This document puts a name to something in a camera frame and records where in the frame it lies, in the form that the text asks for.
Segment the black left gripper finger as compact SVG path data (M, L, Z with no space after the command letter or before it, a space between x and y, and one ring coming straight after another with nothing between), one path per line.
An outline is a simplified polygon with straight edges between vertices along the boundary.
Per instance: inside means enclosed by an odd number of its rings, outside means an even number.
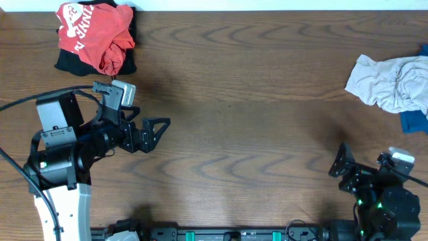
M170 118L143 118L141 151L144 153L153 151L170 124Z
M120 107L120 118L127 122L132 121L135 117L140 114L140 107L137 106L121 106Z

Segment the orange red t-shirt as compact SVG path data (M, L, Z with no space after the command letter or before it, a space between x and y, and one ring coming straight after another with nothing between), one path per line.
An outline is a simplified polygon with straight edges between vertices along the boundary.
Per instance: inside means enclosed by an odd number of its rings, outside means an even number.
M78 57L98 73L119 74L126 51L135 47L129 27L134 17L128 5L63 3L56 11L61 50Z

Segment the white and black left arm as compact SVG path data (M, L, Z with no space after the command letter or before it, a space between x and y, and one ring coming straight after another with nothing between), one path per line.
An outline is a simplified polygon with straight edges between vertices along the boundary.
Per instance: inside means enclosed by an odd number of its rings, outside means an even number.
M31 140L23 170L45 240L91 240L93 164L116 148L151 152L171 123L169 118L144 118L138 129L133 120L140 109L123 102L124 89L93 91L102 98L76 89L43 94L36 101L43 128Z

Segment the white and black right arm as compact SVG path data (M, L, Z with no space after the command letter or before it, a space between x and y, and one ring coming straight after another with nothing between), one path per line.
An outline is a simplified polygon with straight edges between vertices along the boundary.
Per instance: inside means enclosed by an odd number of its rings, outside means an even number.
M405 189L412 180L414 158L391 147L377 158L375 169L357 163L341 143L329 176L340 191L355 199L352 219L309 224L295 219L283 227L184 228L138 226L135 240L410 240L421 228L420 199Z

